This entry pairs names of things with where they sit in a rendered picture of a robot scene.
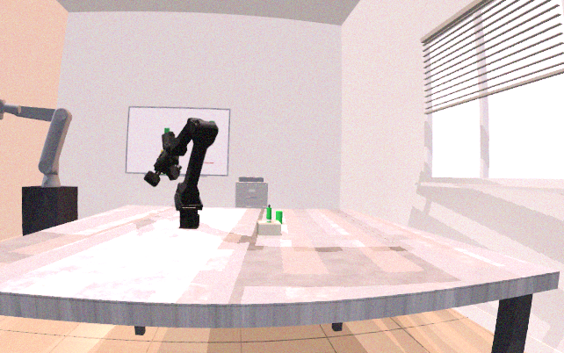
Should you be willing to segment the tan block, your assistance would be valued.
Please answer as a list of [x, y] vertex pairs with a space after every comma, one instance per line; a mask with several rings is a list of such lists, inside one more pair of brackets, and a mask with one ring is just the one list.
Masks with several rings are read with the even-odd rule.
[[257, 221], [258, 235], [281, 235], [281, 224], [278, 221], [266, 223], [266, 220]]

